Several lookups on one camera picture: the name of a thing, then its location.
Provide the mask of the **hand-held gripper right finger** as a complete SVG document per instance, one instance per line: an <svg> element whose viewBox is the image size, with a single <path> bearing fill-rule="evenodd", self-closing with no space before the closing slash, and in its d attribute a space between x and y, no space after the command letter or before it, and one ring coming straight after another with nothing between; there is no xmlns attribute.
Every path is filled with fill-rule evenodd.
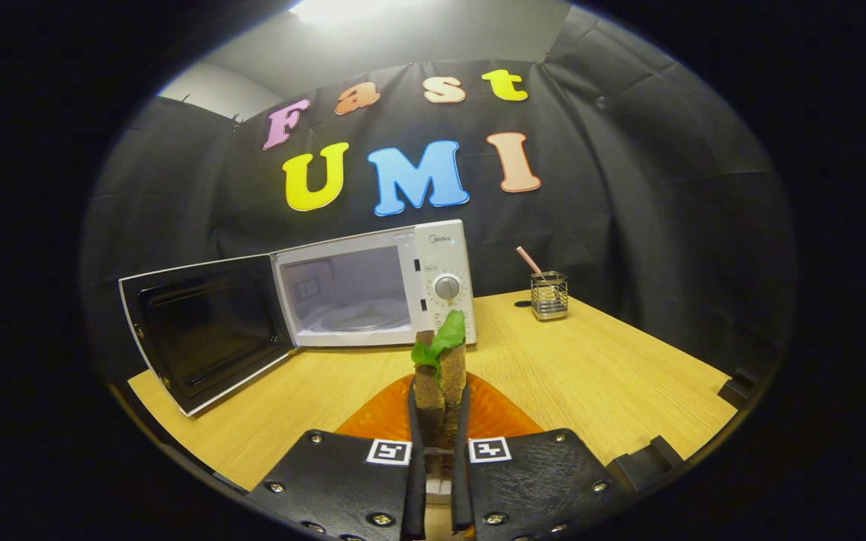
<svg viewBox="0 0 866 541"><path fill-rule="evenodd" d="M542 431L474 374L455 449L453 524L471 540L575 540L633 495L574 431Z"/></svg>

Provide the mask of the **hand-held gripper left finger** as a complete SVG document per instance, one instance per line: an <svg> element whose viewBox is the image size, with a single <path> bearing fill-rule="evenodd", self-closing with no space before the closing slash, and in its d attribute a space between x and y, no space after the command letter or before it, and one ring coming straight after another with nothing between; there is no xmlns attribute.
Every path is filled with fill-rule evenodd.
<svg viewBox="0 0 866 541"><path fill-rule="evenodd" d="M337 431L302 434L245 499L317 540L416 540L424 483L413 377L403 376Z"/></svg>

